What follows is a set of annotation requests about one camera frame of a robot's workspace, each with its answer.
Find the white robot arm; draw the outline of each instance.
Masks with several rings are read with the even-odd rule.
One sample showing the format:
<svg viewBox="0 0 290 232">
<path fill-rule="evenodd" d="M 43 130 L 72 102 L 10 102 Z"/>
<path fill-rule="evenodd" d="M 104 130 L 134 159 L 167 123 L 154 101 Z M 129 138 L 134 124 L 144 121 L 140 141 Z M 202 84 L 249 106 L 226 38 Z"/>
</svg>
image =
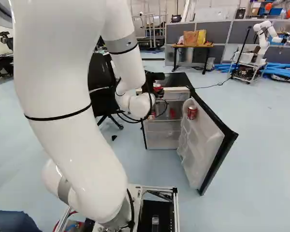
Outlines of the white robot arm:
<svg viewBox="0 0 290 232">
<path fill-rule="evenodd" d="M 282 43 L 282 44 L 289 43 L 290 44 L 290 41 L 287 40 L 289 34 L 286 34 L 284 38 L 280 38 L 277 35 L 272 23 L 269 20 L 266 20 L 262 23 L 255 24 L 253 26 L 253 29 L 259 37 L 260 50 L 258 54 L 260 55 L 264 55 L 270 45 L 270 43 L 266 40 L 263 29 L 266 29 L 269 32 L 269 34 L 272 37 L 272 41 L 274 43 Z"/>
<path fill-rule="evenodd" d="M 47 189 L 84 216 L 118 228 L 130 215 L 127 176 L 99 131 L 87 87 L 100 35 L 121 76 L 117 101 L 135 117 L 150 110 L 149 94 L 127 91 L 145 82 L 126 0 L 10 0 L 14 83 L 26 118 L 50 156 Z"/>
</svg>

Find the gray band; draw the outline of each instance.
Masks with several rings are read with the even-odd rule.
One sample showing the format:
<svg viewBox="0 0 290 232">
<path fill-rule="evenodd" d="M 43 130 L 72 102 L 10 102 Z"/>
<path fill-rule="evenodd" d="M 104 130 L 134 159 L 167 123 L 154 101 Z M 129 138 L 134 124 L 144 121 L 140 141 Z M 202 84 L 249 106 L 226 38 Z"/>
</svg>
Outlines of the gray band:
<svg viewBox="0 0 290 232">
<path fill-rule="evenodd" d="M 69 205 L 68 196 L 69 191 L 71 188 L 71 184 L 68 182 L 68 180 L 65 177 L 61 177 L 59 184 L 58 184 L 58 197 L 60 200 L 65 202 L 67 205 Z"/>
<path fill-rule="evenodd" d="M 137 45 L 135 33 L 119 40 L 104 41 L 109 53 L 122 53 L 133 49 Z"/>
</svg>

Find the red soda can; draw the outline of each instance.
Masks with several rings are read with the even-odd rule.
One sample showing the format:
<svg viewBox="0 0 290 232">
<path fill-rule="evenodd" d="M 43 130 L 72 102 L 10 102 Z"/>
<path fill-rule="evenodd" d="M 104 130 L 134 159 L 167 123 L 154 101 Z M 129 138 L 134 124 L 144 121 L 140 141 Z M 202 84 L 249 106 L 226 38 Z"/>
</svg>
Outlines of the red soda can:
<svg viewBox="0 0 290 232">
<path fill-rule="evenodd" d="M 189 120 L 194 120 L 197 117 L 198 108 L 194 105 L 188 107 L 187 117 Z"/>
</svg>

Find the jeans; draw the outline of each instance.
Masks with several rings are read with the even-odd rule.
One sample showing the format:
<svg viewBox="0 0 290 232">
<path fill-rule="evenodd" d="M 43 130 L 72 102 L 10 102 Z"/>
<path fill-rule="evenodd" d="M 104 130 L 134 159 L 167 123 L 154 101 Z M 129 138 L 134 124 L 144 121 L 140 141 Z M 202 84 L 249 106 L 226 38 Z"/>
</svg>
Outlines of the jeans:
<svg viewBox="0 0 290 232">
<path fill-rule="evenodd" d="M 0 232 L 41 232 L 24 212 L 0 211 Z"/>
</svg>

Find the cardboard box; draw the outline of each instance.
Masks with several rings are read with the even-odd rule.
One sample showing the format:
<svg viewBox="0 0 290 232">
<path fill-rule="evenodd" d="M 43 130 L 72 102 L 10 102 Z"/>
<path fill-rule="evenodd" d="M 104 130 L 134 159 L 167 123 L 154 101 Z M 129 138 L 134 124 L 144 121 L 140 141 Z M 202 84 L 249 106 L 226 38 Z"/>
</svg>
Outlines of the cardboard box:
<svg viewBox="0 0 290 232">
<path fill-rule="evenodd" d="M 258 15 L 258 12 L 259 12 L 259 7 L 253 7 L 251 8 L 251 11 L 250 11 L 250 16 L 257 16 Z"/>
</svg>

